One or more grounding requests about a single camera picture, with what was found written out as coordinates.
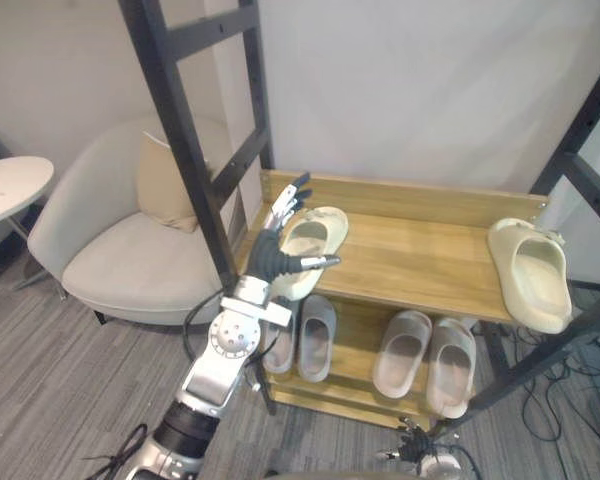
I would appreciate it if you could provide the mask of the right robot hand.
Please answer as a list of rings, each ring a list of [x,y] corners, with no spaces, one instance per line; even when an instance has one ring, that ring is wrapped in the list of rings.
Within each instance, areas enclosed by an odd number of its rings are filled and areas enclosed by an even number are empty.
[[[383,449],[374,454],[377,460],[399,460],[420,464],[425,458],[438,459],[438,452],[433,440],[410,417],[398,418],[396,430],[400,434],[401,443],[393,449]]]

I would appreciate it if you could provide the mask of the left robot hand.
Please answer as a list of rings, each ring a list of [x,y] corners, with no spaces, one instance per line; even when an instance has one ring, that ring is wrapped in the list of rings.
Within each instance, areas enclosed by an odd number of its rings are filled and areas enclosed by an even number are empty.
[[[317,256],[290,255],[280,247],[280,233],[291,218],[312,195],[311,189],[302,189],[311,175],[305,172],[289,183],[269,208],[264,225],[251,248],[245,274],[271,284],[277,277],[311,270],[322,270],[341,262],[335,254]]]

